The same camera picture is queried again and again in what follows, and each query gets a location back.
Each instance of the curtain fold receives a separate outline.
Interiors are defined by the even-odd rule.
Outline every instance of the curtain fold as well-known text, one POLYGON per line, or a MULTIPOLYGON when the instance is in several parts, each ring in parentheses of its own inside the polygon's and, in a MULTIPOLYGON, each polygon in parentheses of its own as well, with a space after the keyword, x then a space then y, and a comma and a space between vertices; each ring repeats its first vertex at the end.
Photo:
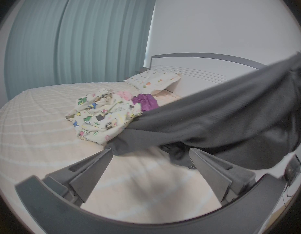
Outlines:
POLYGON ((28 88, 121 81, 143 67, 155 0, 26 0, 5 53, 8 98, 28 88))

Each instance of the purple garment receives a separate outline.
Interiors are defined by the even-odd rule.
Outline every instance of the purple garment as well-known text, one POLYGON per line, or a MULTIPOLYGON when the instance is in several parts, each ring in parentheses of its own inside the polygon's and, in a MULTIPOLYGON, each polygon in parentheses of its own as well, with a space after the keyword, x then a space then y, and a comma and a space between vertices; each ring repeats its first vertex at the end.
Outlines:
POLYGON ((140 103, 142 106, 142 111, 150 111, 158 106, 157 100, 151 94, 139 94, 132 98, 133 104, 140 103))

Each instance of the white headboard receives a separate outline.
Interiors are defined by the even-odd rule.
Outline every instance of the white headboard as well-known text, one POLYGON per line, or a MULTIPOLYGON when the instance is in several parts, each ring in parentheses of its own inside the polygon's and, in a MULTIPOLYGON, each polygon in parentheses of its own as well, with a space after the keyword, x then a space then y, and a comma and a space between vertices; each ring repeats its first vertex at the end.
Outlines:
POLYGON ((174 53, 152 56, 152 70, 180 72, 181 79, 167 90, 188 96, 212 86, 245 75, 265 65, 240 58, 213 53, 174 53))

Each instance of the bed sheet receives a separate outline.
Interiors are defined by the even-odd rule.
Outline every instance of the bed sheet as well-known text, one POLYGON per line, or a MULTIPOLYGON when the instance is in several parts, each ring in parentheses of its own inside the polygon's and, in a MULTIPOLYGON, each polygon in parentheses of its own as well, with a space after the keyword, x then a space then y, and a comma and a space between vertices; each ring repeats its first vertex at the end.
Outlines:
MULTIPOLYGON (((57 85, 24 91, 0 110, 0 190, 35 233, 44 232, 22 205, 14 185, 33 174, 44 178, 103 150, 78 139, 64 118, 77 97, 99 88, 140 93, 125 82, 57 85)), ((154 97, 159 106, 180 98, 168 91, 154 97)), ((198 171, 172 165, 167 154, 154 147, 114 156, 81 207, 115 220, 163 223, 196 217, 221 205, 198 171)))

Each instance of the floral pillowcase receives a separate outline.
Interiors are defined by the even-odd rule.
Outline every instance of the floral pillowcase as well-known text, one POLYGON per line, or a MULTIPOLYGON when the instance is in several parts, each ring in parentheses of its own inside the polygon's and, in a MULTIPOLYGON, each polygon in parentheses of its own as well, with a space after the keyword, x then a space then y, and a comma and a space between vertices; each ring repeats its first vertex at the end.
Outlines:
POLYGON ((136 87, 143 94, 155 95, 180 79, 181 77, 174 72, 147 70, 130 77, 125 82, 136 87))

